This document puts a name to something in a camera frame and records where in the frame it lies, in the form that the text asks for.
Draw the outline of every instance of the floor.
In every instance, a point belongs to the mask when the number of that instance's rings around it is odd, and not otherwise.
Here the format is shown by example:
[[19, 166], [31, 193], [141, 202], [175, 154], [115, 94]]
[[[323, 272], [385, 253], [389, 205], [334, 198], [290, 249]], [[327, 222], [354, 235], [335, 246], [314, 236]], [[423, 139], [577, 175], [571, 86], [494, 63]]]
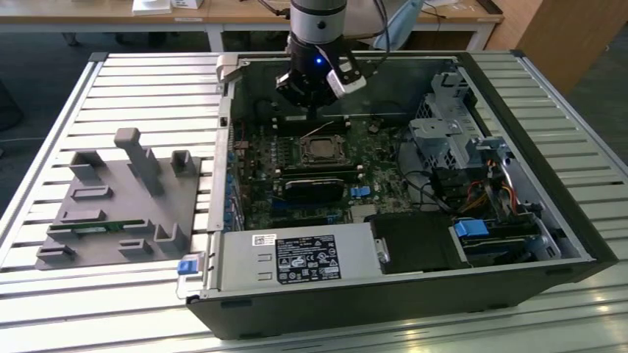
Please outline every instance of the floor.
[[[0, 156], [0, 213], [14, 197], [91, 53], [210, 50], [205, 33], [169, 34], [159, 48], [151, 47], [147, 35], [139, 33], [125, 35], [126, 45], [117, 42], [114, 34], [81, 34], [78, 40], [82, 45], [70, 47], [61, 34], [0, 34], [0, 80], [25, 112], [21, 125], [0, 132], [0, 149], [5, 151]], [[269, 42], [273, 50], [283, 49], [285, 38], [267, 37], [267, 34], [255, 34], [249, 40], [247, 36], [230, 33], [226, 38], [227, 49], [234, 51], [262, 50], [262, 43]], [[627, 81], [628, 27], [569, 96], [625, 162], [628, 162]]]

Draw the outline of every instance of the power supply label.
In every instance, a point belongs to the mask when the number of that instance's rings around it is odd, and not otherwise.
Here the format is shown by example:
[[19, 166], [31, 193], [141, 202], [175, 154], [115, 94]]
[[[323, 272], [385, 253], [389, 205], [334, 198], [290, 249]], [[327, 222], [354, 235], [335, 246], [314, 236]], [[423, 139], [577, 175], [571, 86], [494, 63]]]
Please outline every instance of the power supply label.
[[341, 260], [334, 235], [275, 240], [278, 281], [293, 283], [341, 279]]

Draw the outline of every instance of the circuit board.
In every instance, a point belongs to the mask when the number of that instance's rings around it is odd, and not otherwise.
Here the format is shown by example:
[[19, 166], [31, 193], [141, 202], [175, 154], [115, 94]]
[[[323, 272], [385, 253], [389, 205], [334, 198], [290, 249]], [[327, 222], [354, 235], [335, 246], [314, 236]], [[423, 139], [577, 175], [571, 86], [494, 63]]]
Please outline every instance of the circuit board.
[[[247, 230], [346, 224], [357, 220], [351, 208], [373, 204], [377, 213], [411, 210], [413, 203], [397, 171], [395, 146], [401, 126], [382, 126], [371, 117], [349, 119], [345, 134], [281, 137], [269, 126], [259, 127], [237, 150], [243, 163], [242, 185]], [[338, 180], [326, 167], [347, 167], [357, 179], [345, 179], [342, 197], [334, 202], [295, 207], [281, 193], [282, 171], [307, 171], [309, 177]]]

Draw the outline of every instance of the blue tab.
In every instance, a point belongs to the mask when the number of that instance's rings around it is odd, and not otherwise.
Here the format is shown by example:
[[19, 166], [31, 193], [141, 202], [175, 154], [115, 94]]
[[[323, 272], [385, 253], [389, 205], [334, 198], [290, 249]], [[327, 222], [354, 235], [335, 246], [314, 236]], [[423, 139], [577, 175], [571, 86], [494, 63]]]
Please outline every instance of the blue tab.
[[179, 275], [198, 274], [199, 273], [199, 261], [198, 260], [182, 260], [177, 267]]
[[361, 188], [361, 196], [369, 196], [371, 194], [371, 186], [363, 186]]
[[351, 197], [363, 197], [371, 194], [371, 186], [363, 186], [361, 188], [351, 188]]
[[461, 237], [485, 237], [489, 229], [482, 219], [463, 219], [454, 225], [457, 234]]

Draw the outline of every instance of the wooden desk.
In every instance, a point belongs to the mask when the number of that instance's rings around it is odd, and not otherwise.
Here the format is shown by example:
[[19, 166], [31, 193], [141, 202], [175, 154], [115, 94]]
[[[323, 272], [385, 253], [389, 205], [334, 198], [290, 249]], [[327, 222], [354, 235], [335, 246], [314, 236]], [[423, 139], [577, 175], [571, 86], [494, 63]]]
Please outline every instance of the wooden desk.
[[0, 0], [0, 24], [174, 24], [203, 22], [211, 0], [198, 10], [134, 16], [133, 0]]
[[[438, 7], [437, 11], [439, 15], [447, 18], [442, 18], [439, 21], [437, 16], [422, 13], [414, 30], [422, 32], [473, 32], [474, 36], [467, 49], [483, 50], [493, 29], [505, 17], [489, 14], [475, 0], [462, 0], [461, 4]], [[210, 44], [214, 51], [225, 51], [223, 32], [290, 30], [289, 22], [277, 17], [257, 0], [213, 0], [207, 22]]]
[[[227, 31], [290, 30], [257, 0], [206, 0], [198, 10], [166, 15], [133, 15], [133, 0], [0, 0], [0, 32], [206, 32], [213, 51], [225, 51]], [[482, 50], [502, 15], [490, 15], [475, 0], [438, 8], [442, 18], [423, 13], [415, 31], [473, 32], [469, 49]]]
[[133, 0], [0, 0], [0, 32], [206, 32], [198, 10], [134, 16]]

